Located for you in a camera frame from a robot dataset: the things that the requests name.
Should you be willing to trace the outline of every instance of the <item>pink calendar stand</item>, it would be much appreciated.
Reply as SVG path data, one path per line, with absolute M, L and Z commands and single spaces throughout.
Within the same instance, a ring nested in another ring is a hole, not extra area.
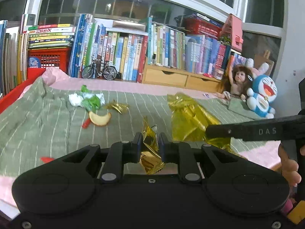
M 226 23 L 222 27 L 222 30 L 219 34 L 221 37 L 223 34 L 229 34 L 231 37 L 231 48 L 242 52 L 242 20 L 236 17 L 233 14 L 230 14 Z

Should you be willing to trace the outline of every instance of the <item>yellow block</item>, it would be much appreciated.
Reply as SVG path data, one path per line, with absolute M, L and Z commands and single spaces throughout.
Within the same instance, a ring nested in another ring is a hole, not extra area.
M 296 225 L 305 219 L 305 201 L 300 201 L 299 204 L 288 214 L 287 218 Z

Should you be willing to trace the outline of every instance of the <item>drawer handle cutout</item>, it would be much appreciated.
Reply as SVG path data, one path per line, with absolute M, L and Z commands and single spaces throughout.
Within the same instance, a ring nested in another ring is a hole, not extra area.
M 163 70 L 162 71 L 165 75 L 171 75 L 171 74 L 174 74 L 174 72 L 170 72 L 170 71 L 166 71 L 166 70 Z

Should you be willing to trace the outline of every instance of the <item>green striped blanket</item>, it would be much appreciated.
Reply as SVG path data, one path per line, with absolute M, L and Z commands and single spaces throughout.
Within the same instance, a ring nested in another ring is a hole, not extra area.
M 90 124 L 87 129 L 83 129 L 81 125 L 87 119 L 87 112 L 84 108 L 75 108 L 69 103 L 68 95 L 74 92 L 50 88 L 40 77 L 23 98 L 0 114 L 0 175 L 16 177 L 41 165 L 40 157 L 59 158 L 92 143 L 108 148 L 117 141 L 131 141 L 135 133 L 142 130 L 143 116 L 148 117 L 150 125 L 157 124 L 158 131 L 164 132 L 171 139 L 171 111 L 166 96 L 94 91 L 103 92 L 106 102 L 115 99 L 128 103 L 129 112 L 121 115 L 113 110 L 107 126 Z M 222 123 L 250 120 L 228 111 L 217 99 L 200 102 Z M 104 115 L 107 110 L 102 108 L 97 113 Z M 245 143 L 237 139 L 232 139 L 231 142 L 236 152 L 264 144 Z M 202 142 L 190 143 L 194 148 L 199 148 L 201 144 Z

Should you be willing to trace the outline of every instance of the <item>foil wrapper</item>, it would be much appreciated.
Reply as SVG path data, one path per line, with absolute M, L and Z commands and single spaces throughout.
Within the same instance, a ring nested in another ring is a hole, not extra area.
M 150 127 L 147 117 L 143 118 L 143 143 L 146 150 L 141 152 L 140 164 L 144 167 L 148 175 L 155 174 L 164 167 L 164 163 L 158 154 L 158 126 Z
M 128 111 L 129 105 L 124 103 L 118 103 L 115 100 L 113 100 L 113 102 L 105 104 L 104 107 L 107 109 L 114 109 L 118 111 L 120 114 L 124 114 Z
M 183 93 L 167 95 L 172 114 L 172 138 L 177 141 L 205 141 L 225 151 L 238 155 L 231 149 L 231 138 L 209 139 L 205 130 L 209 125 L 221 124 L 195 99 Z

